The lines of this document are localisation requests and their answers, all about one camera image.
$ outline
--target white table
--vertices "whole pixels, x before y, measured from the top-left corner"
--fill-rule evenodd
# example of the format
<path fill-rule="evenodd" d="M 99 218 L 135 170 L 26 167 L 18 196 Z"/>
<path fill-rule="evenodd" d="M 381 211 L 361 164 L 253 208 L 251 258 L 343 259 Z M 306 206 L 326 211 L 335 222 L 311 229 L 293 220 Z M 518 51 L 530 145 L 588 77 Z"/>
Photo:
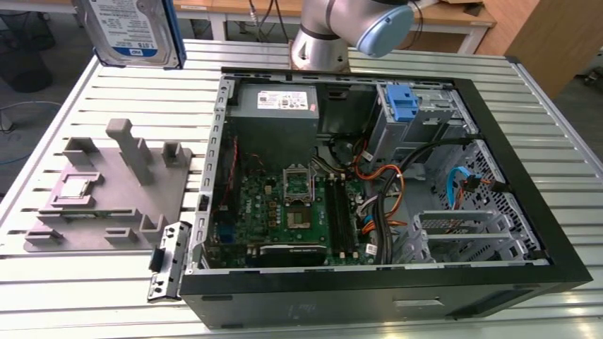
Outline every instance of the white table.
<path fill-rule="evenodd" d="M 106 147 L 111 118 L 129 118 L 150 147 L 179 140 L 193 149 L 183 208 L 198 200 L 222 66 L 289 67 L 287 45 L 189 40 L 186 70 L 105 68 L 94 59 L 0 205 L 0 338 L 163 337 L 210 332 L 182 302 L 147 304 L 149 251 L 29 254 L 25 232 L 67 162 L 70 136 Z M 603 166 L 519 65 L 495 56 L 397 52 L 381 60 L 350 53 L 365 73 L 474 80 L 554 215 L 596 279 L 486 319 L 373 323 L 229 332 L 230 338 L 597 338 L 603 333 Z M 182 219 L 194 220 L 193 212 Z"/>

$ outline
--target motherboard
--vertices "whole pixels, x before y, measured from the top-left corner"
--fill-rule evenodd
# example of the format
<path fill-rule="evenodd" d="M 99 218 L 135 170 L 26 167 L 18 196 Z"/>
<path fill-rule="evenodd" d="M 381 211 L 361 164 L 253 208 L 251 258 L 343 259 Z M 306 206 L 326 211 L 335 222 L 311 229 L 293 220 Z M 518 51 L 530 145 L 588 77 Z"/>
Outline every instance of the motherboard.
<path fill-rule="evenodd" d="M 363 183 L 334 176 L 285 177 L 243 178 L 237 220 L 218 225 L 218 245 L 209 249 L 213 267 L 287 266 L 297 252 L 309 266 L 366 264 L 371 258 L 358 253 L 354 214 Z M 290 194 L 310 199 L 293 200 Z"/>

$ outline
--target blue drive bay latch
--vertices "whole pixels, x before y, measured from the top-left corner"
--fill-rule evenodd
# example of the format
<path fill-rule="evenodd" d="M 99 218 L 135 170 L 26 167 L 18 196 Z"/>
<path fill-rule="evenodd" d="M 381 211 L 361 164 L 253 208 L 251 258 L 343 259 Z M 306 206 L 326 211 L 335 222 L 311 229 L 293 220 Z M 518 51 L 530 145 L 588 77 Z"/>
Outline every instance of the blue drive bay latch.
<path fill-rule="evenodd" d="M 394 110 L 394 119 L 409 122 L 415 119 L 419 112 L 419 98 L 409 85 L 387 85 L 387 102 Z"/>

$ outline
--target red cable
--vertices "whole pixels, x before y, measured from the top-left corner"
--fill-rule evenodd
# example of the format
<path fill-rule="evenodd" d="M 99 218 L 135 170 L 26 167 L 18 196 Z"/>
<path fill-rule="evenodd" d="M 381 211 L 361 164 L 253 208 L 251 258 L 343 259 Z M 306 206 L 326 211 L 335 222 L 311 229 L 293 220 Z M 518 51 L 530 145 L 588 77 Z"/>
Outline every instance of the red cable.
<path fill-rule="evenodd" d="M 235 137 L 235 140 L 234 140 L 234 143 L 235 143 L 235 158 L 233 159 L 233 166 L 230 168 L 229 183 L 226 184 L 226 191 L 225 191 L 225 195 L 223 195 L 223 200 L 221 201 L 221 204 L 218 205 L 218 209 L 217 210 L 221 210 L 221 207 L 223 207 L 223 205 L 225 205 L 225 203 L 227 202 L 227 199 L 229 199 L 230 185 L 231 185 L 231 182 L 233 182 L 233 177 L 235 176 L 237 158 L 239 156 L 239 143 L 237 141 L 238 140 L 237 140 L 237 137 Z"/>

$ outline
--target ram slot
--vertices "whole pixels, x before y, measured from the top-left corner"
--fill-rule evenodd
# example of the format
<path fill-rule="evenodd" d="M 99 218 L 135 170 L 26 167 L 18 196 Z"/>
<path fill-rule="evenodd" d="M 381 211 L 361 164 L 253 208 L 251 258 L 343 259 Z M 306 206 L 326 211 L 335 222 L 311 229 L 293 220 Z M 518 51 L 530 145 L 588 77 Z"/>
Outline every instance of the ram slot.
<path fill-rule="evenodd" d="M 339 213 L 338 213 L 338 198 L 335 195 L 335 182 L 327 181 L 326 185 L 326 202 L 327 202 L 327 217 L 329 217 L 329 233 L 331 237 L 331 252 L 334 255 L 343 252 L 342 236 L 339 231 Z"/>
<path fill-rule="evenodd" d="M 350 200 L 345 181 L 338 181 L 335 183 L 335 202 L 338 204 L 339 232 L 342 235 L 343 252 L 351 254 L 355 251 L 355 235 L 350 220 Z"/>

